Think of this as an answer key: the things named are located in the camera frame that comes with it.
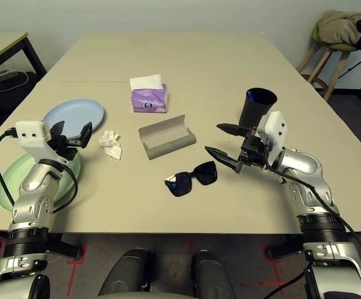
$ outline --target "gray carpet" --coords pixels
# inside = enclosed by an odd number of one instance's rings
[[[332,95],[329,105],[361,142],[361,101],[354,95]]]
[[[329,104],[361,141],[361,102],[350,96],[333,96]],[[86,246],[81,265],[51,255],[45,274],[51,281],[51,298],[95,298],[106,275],[129,249],[142,247],[157,253],[156,279],[152,292],[193,294],[190,263],[200,249],[213,251],[221,259],[238,299],[262,298],[280,283],[302,271],[303,255],[272,263],[265,260],[262,246],[285,240],[283,235],[66,235]],[[304,281],[286,288],[273,298],[306,298]]]

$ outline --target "beige jacket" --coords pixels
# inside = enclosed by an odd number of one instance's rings
[[[319,37],[328,44],[341,42],[355,45],[361,37],[356,22],[361,20],[361,12],[325,11],[318,21]]]

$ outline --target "white tissue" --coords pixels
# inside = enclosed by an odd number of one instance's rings
[[[114,131],[104,131],[104,135],[100,137],[99,144],[105,153],[117,160],[120,160],[122,149],[117,139],[119,135]]]
[[[131,78],[130,88],[133,89],[162,89],[161,75],[152,75],[138,78]]]

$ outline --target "light green plate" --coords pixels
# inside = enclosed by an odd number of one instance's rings
[[[10,194],[14,201],[18,200],[19,197],[19,185],[21,185],[22,181],[28,175],[31,168],[35,165],[35,160],[32,158],[30,154],[25,154],[19,157],[15,162],[7,168],[7,170],[3,174],[4,182],[7,185],[7,188],[10,191]],[[69,168],[74,173],[77,178],[80,171],[80,157],[77,154],[74,160],[69,162]],[[64,197],[74,185],[74,182],[70,178],[70,176],[64,171],[62,173],[62,179],[60,180],[60,186],[58,188],[58,192],[55,195],[54,202],[59,201]],[[12,205],[6,196],[6,193],[3,190],[3,187],[0,184],[0,206],[6,211],[12,211]]]

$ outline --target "sunglasses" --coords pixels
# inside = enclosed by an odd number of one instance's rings
[[[182,196],[191,191],[191,178],[197,178],[202,185],[214,183],[218,178],[214,161],[197,166],[192,173],[176,173],[164,182],[174,196]]]

